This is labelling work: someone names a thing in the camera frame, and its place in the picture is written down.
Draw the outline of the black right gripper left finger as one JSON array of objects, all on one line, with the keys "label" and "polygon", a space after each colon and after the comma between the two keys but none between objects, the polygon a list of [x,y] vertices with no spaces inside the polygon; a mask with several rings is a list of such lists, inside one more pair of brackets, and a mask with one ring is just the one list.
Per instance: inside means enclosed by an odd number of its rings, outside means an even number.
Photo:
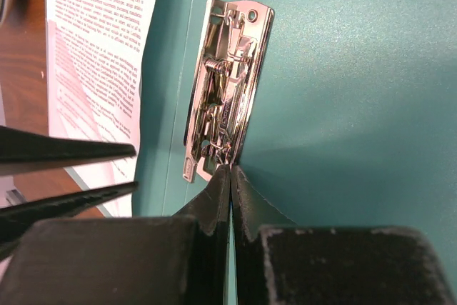
[{"label": "black right gripper left finger", "polygon": [[231,170],[172,216],[44,219],[17,244],[3,304],[225,304]]}]

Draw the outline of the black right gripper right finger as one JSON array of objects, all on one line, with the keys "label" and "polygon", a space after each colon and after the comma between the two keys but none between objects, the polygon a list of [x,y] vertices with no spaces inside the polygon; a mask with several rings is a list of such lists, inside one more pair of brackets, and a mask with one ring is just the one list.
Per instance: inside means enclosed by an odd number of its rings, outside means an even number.
[{"label": "black right gripper right finger", "polygon": [[404,226],[300,226],[231,170],[240,304],[453,304],[425,236]]}]

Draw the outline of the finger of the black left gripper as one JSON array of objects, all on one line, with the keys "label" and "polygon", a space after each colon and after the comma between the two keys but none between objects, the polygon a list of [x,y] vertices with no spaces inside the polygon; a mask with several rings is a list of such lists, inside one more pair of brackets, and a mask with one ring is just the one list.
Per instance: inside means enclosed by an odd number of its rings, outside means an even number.
[{"label": "finger of the black left gripper", "polygon": [[133,157],[133,145],[60,139],[1,127],[1,175],[93,164]]},{"label": "finger of the black left gripper", "polygon": [[137,190],[136,181],[53,196],[1,209],[1,260],[8,258],[21,237],[36,222],[71,218],[81,212]]}]

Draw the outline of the printed white paper sheet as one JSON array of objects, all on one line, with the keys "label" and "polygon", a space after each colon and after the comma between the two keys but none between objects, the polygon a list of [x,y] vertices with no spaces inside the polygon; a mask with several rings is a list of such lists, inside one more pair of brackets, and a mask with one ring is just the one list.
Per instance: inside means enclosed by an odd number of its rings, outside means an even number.
[{"label": "printed white paper sheet", "polygon": [[156,0],[46,0],[49,134],[140,145],[141,64]]}]

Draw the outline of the green file folder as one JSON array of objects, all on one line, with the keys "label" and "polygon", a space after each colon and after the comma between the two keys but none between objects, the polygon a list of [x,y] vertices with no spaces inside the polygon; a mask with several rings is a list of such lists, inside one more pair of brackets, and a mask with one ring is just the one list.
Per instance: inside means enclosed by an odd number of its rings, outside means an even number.
[{"label": "green file folder", "polygon": [[[207,0],[156,0],[142,64],[137,216],[182,177]],[[254,0],[274,12],[240,165],[300,225],[412,226],[456,283],[456,0]]]}]

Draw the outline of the metal folder clip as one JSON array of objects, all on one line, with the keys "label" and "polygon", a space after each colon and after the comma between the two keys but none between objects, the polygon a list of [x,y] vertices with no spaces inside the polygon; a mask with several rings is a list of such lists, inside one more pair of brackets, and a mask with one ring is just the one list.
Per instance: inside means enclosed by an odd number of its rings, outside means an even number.
[{"label": "metal folder clip", "polygon": [[184,134],[187,182],[240,159],[273,18],[257,1],[206,2]]}]

